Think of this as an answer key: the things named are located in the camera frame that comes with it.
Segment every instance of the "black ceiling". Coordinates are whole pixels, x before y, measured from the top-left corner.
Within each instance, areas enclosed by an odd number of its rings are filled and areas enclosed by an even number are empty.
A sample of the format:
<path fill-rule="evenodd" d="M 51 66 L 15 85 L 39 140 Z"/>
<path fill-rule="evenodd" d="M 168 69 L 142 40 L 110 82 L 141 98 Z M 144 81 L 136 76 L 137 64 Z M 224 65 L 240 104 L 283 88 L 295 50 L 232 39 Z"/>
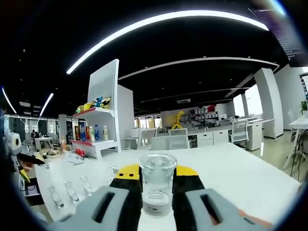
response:
<path fill-rule="evenodd" d="M 25 111 L 19 101 L 43 106 L 53 92 L 44 116 L 56 117 L 61 113 L 72 115 L 86 103 L 90 74 L 115 58 L 120 60 L 119 77 L 145 67 L 204 56 L 250 57 L 284 66 L 285 54 L 270 32 L 229 19 L 190 17 L 132 31 L 102 47 L 71 75 L 66 74 L 93 45 L 141 19 L 207 9 L 257 20 L 248 7 L 243 0 L 126 1 L 108 5 L 103 1 L 8 1 L 3 19 L 7 24 L 1 38 L 1 58 L 6 63 L 1 84 L 19 114 Z M 226 98 L 231 90 L 223 89 L 237 87 L 262 67 L 275 68 L 248 61 L 198 61 L 145 71 L 119 80 L 119 84 L 133 90 L 135 115 L 144 115 L 227 102 L 243 90 Z M 251 80 L 243 87 L 253 84 Z M 188 98 L 190 103 L 176 103 Z"/>

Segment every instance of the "yellow giraffe statue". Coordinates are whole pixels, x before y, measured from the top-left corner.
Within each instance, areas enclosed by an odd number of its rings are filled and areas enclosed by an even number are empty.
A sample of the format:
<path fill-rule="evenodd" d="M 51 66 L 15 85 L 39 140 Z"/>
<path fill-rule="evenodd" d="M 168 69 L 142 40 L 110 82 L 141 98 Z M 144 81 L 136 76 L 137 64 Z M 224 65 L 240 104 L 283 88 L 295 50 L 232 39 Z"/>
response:
<path fill-rule="evenodd" d="M 180 111 L 177 115 L 176 115 L 176 119 L 175 119 L 175 123 L 172 125 L 172 128 L 171 129 L 177 129 L 177 128 L 179 128 L 179 129 L 181 129 L 181 128 L 183 128 L 182 126 L 181 126 L 181 124 L 180 124 L 180 118 L 181 118 L 181 116 L 184 114 L 184 112 L 183 111 Z"/>

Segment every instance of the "potted plant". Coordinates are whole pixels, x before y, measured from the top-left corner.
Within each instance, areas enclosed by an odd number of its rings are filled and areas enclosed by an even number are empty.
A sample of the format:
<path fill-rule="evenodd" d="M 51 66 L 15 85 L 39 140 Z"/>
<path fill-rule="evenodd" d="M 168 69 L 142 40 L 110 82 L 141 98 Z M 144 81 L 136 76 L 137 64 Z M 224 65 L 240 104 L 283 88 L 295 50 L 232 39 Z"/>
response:
<path fill-rule="evenodd" d="M 300 111 L 301 113 L 305 116 L 308 117 L 308 109 L 307 109 L 307 101 L 303 100 L 302 102 L 300 102 Z"/>

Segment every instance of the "shelf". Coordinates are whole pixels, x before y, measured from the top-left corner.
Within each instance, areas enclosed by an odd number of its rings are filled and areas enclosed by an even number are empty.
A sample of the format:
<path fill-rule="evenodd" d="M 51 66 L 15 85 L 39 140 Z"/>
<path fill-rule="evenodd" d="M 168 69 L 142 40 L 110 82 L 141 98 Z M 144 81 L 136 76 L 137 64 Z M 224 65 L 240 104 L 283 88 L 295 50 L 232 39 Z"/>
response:
<path fill-rule="evenodd" d="M 75 141 L 72 140 L 72 143 L 78 143 L 81 145 L 86 145 L 86 146 L 97 146 L 97 145 L 102 145 L 102 144 L 109 144 L 109 143 L 113 143 L 115 142 L 114 140 L 110 140 L 110 141 L 97 141 L 97 142 L 90 142 L 90 141 Z"/>
<path fill-rule="evenodd" d="M 73 117 L 74 118 L 80 118 L 80 119 L 86 119 L 89 116 L 100 116 L 100 115 L 102 115 L 102 113 L 111 114 L 112 117 L 115 117 L 115 113 L 114 113 L 113 110 L 100 108 L 100 107 L 90 108 L 86 111 L 74 114 Z"/>

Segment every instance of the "clear plastic cup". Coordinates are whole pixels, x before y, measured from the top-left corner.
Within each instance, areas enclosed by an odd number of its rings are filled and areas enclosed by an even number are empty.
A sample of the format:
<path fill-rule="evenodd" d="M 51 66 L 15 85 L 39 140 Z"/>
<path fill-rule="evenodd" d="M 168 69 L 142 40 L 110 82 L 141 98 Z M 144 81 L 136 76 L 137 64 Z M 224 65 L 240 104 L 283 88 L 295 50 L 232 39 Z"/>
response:
<path fill-rule="evenodd" d="M 85 194 L 87 196 L 92 195 L 93 191 L 92 191 L 92 188 L 91 188 L 91 186 L 89 184 L 88 178 L 85 177 L 85 176 L 81 176 L 80 180 L 82 182 L 82 187 L 83 187 L 83 190 L 85 191 Z"/>
<path fill-rule="evenodd" d="M 64 186 L 66 187 L 66 192 L 67 192 L 67 194 L 69 196 L 69 199 L 72 202 L 78 202 L 79 201 L 79 197 L 78 197 L 75 189 L 72 186 L 72 182 L 66 181 L 66 182 L 64 182 Z"/>
<path fill-rule="evenodd" d="M 61 200 L 61 198 L 57 194 L 54 186 L 49 187 L 48 190 L 50 192 L 50 196 L 51 196 L 53 202 L 57 205 L 58 208 L 62 208 L 64 206 L 63 201 Z"/>
<path fill-rule="evenodd" d="M 140 158 L 142 200 L 146 213 L 165 216 L 172 208 L 172 177 L 177 160 L 169 154 L 145 154 Z"/>

